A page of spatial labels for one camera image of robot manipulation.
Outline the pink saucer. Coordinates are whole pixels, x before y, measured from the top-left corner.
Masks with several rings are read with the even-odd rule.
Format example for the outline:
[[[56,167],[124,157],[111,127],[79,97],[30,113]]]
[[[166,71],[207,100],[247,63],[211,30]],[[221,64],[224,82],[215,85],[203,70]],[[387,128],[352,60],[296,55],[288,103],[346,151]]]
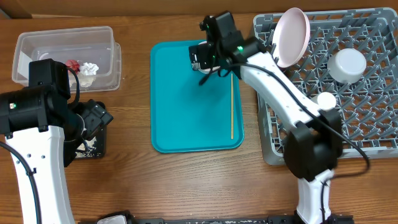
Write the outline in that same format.
[[[189,56],[194,71],[199,71],[204,74],[208,74],[212,69],[212,72],[217,72],[220,69],[218,62],[212,66],[212,60],[209,58],[211,45],[207,44],[207,41],[201,41],[196,45],[188,48]]]

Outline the white tissue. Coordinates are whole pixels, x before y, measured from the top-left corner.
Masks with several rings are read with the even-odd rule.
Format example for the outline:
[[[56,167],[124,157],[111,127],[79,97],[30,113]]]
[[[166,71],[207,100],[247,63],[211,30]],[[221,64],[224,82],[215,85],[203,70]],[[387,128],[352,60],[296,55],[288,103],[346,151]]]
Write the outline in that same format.
[[[79,67],[79,71],[76,73],[79,79],[80,86],[82,88],[90,87],[96,80],[97,71],[99,67],[95,63],[85,62]]]

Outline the red snack wrapper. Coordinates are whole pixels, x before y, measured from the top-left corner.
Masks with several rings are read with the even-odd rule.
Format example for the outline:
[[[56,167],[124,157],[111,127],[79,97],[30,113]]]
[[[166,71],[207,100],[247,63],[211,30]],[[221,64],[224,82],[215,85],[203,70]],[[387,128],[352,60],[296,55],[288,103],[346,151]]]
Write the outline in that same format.
[[[80,64],[77,60],[67,60],[65,65],[68,68],[71,68],[76,74],[80,71]]]

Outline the large white plate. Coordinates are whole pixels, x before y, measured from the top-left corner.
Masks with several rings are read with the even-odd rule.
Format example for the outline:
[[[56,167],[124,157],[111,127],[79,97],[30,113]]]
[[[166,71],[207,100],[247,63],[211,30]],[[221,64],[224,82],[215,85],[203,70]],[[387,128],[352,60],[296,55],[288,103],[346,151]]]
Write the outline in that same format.
[[[305,53],[310,40],[310,23],[307,15],[293,7],[279,19],[272,39],[276,44],[273,56],[279,60],[277,65],[287,68],[296,64]]]

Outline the white cup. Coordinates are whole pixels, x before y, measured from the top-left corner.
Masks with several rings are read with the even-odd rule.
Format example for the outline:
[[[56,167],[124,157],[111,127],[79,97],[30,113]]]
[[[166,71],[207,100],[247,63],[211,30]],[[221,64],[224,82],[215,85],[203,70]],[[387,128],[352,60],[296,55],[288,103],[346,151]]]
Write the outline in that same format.
[[[336,98],[329,92],[322,92],[311,98],[311,100],[325,111],[332,110],[336,106]]]

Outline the grey-green bowl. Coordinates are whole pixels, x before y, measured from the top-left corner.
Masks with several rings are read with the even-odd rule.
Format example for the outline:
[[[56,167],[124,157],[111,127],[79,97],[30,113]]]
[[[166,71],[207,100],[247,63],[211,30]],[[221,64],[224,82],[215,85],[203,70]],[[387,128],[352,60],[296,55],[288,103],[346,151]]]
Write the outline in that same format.
[[[342,84],[356,83],[366,69],[365,56],[356,49],[343,49],[332,55],[327,63],[330,76]]]

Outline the grey dishwasher rack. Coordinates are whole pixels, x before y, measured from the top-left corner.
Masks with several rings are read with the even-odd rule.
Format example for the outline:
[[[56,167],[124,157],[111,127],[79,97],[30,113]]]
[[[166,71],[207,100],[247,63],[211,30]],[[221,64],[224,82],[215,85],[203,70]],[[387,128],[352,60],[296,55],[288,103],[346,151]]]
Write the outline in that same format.
[[[307,14],[311,37],[298,63],[286,70],[309,97],[336,98],[343,134],[372,159],[397,156],[397,13],[382,7]],[[332,79],[328,59],[346,48],[360,51],[366,69],[354,84]]]

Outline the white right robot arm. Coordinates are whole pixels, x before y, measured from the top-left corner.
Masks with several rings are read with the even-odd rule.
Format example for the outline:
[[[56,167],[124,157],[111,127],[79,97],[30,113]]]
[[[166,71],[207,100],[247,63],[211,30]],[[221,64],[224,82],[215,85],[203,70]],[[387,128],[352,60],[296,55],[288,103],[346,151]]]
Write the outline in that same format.
[[[286,223],[352,223],[329,208],[331,181],[348,138],[342,133],[340,113],[323,109],[305,96],[283,73],[305,53],[310,39],[307,15],[293,7],[274,29],[274,51],[256,37],[245,39],[232,13],[206,16],[200,22],[206,41],[189,48],[194,70],[225,77],[232,73],[265,99],[287,130],[284,162],[298,179],[299,201]]]

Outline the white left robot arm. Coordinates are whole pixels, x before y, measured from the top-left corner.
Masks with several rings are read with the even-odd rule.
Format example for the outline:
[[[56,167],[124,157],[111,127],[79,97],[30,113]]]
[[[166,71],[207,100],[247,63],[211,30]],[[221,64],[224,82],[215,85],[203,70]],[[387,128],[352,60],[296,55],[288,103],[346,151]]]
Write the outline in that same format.
[[[24,223],[74,223],[65,168],[113,120],[100,101],[69,102],[73,72],[52,59],[33,61],[28,86],[1,94],[1,147],[12,156]]]

